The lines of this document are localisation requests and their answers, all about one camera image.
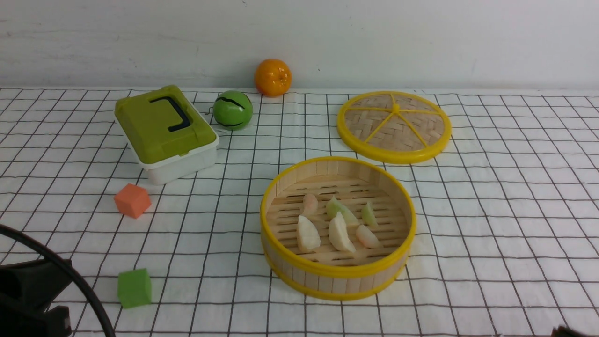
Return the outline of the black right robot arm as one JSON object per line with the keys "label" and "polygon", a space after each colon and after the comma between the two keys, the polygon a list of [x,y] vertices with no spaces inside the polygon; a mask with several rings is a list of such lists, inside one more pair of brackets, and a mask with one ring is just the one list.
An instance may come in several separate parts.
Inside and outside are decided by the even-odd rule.
{"label": "black right robot arm", "polygon": [[550,337],[592,337],[592,335],[584,334],[569,328],[568,326],[560,325],[557,328],[553,328]]}

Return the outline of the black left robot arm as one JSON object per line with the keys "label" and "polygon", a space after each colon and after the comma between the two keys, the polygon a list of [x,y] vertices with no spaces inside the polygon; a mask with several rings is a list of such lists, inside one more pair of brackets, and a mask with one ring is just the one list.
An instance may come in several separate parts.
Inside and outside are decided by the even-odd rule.
{"label": "black left robot arm", "polygon": [[50,308],[71,278],[46,259],[0,268],[2,337],[69,337],[69,308]]}

